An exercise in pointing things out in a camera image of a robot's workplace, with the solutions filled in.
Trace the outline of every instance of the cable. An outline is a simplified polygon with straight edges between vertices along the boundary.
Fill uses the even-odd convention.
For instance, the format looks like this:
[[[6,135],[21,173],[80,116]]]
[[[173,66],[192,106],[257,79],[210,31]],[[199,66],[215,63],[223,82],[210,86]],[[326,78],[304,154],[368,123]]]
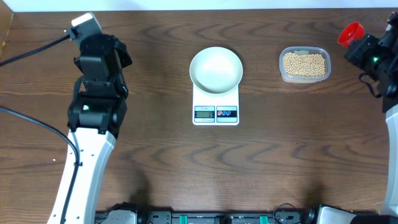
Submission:
[[[293,207],[294,209],[297,210],[297,208],[294,207],[291,203],[283,203],[283,204],[279,205],[278,207],[275,208],[274,213],[272,214],[272,217],[274,218],[275,223],[283,224],[283,223],[281,223],[278,219],[276,219],[275,214],[276,214],[276,211],[277,211],[280,207],[285,206],[285,205],[290,205],[291,207]],[[299,224],[299,223],[301,223],[301,222],[302,222],[302,216],[300,216],[300,221],[297,222],[297,223],[294,223],[294,224]]]
[[[30,121],[32,123],[38,124],[41,127],[46,128],[46,129],[54,132],[55,134],[60,136],[64,141],[66,141],[69,144],[69,146],[72,148],[73,152],[75,153],[75,164],[74,164],[75,168],[73,170],[72,179],[70,181],[67,197],[65,198],[65,204],[63,206],[62,215],[61,215],[61,224],[64,224],[65,223],[65,216],[66,216],[67,210],[68,210],[70,196],[72,194],[73,185],[75,184],[75,180],[76,180],[77,170],[78,170],[79,165],[80,165],[80,155],[79,155],[79,151],[78,151],[77,147],[74,145],[73,142],[71,142],[71,140],[68,139],[68,137],[66,137],[66,135],[64,135],[62,132],[60,132],[58,129],[56,129],[53,126],[50,126],[50,125],[48,125],[48,124],[46,124],[44,122],[41,122],[41,121],[39,121],[37,119],[34,119],[34,118],[30,117],[30,116],[26,116],[24,114],[21,114],[19,112],[16,112],[16,111],[11,110],[9,108],[6,108],[4,106],[0,106],[0,112],[7,112],[9,114],[12,114],[14,116],[23,118],[23,119],[25,119],[27,121]]]
[[[24,54],[15,56],[15,57],[13,57],[13,58],[7,59],[7,60],[5,60],[5,61],[3,61],[3,62],[0,62],[0,67],[2,67],[2,66],[4,66],[4,65],[7,65],[8,63],[15,62],[16,60],[29,57],[29,56],[31,56],[31,55],[33,55],[33,54],[37,54],[37,53],[39,53],[39,52],[42,52],[42,51],[45,50],[45,49],[49,49],[50,47],[54,46],[55,44],[58,44],[58,43],[60,43],[60,42],[62,42],[62,41],[64,41],[64,40],[69,39],[69,37],[70,37],[70,35],[68,34],[68,35],[66,35],[65,37],[62,37],[61,39],[56,40],[56,41],[54,41],[54,42],[51,42],[51,43],[49,43],[49,44],[47,44],[47,45],[45,45],[45,46],[43,46],[43,47],[41,47],[41,48],[35,49],[35,50],[33,50],[33,51],[30,51],[30,52],[27,52],[27,53],[24,53]]]
[[[373,90],[372,85],[371,85],[370,83],[368,83],[368,82],[362,80],[362,77],[364,77],[365,75],[367,75],[369,78],[371,78],[371,76],[369,76],[369,75],[365,72],[365,73],[362,73],[362,74],[359,75],[359,77],[358,77],[359,81],[360,81],[361,83],[364,83],[364,84],[369,88],[369,91],[371,92],[371,94],[372,94],[373,97],[375,97],[375,98],[380,98],[380,97],[382,97],[382,95],[381,95],[380,93],[378,93],[377,95],[374,94],[374,90]]]

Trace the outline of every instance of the scale display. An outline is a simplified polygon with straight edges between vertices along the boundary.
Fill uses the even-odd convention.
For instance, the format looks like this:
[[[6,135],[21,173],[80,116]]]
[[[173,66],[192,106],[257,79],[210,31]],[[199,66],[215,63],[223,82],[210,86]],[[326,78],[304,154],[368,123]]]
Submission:
[[[238,122],[237,106],[196,106],[195,122],[197,123],[236,123]]]
[[[239,124],[239,91],[214,96],[193,86],[192,123],[194,125],[235,126]]]
[[[195,113],[196,118],[214,118],[214,111],[197,111]]]

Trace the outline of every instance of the white wall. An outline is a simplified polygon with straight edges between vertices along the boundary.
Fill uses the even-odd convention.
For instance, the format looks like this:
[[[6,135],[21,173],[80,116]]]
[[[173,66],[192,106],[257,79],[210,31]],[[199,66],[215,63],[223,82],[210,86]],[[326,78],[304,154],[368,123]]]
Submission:
[[[14,12],[396,7],[398,0],[3,0]]]

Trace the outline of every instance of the dark wooden surface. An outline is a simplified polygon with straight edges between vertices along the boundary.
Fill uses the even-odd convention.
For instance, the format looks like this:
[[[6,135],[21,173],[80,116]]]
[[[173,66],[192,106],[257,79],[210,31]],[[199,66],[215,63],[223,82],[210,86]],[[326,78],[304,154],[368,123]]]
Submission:
[[[388,135],[381,100],[358,81],[336,39],[361,21],[380,36],[390,9],[97,12],[127,44],[128,112],[104,175],[98,210],[123,201],[176,210],[273,210],[323,202],[379,210]],[[2,60],[63,35],[81,13],[16,14]],[[314,46],[331,56],[321,83],[284,83],[279,54]],[[211,46],[243,61],[237,127],[198,127],[189,64]],[[63,42],[0,69],[0,104],[65,134],[79,51]],[[46,222],[67,145],[41,127],[0,114],[0,223]]]

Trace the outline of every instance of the plastic container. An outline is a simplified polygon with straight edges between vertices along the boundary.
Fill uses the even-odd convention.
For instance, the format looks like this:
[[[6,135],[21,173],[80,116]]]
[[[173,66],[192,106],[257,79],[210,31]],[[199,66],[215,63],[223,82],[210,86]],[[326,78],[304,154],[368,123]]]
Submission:
[[[294,53],[295,50],[306,50],[308,54],[320,54],[325,59],[325,75],[321,77],[305,77],[298,75],[289,75],[284,68],[284,56],[286,53]],[[288,47],[282,51],[279,56],[279,70],[282,74],[282,79],[289,83],[315,83],[325,80],[329,77],[331,72],[330,56],[326,50],[319,47]]]
[[[337,42],[343,47],[348,48],[353,40],[362,39],[365,35],[365,29],[360,22],[353,22],[348,25],[340,34]]]

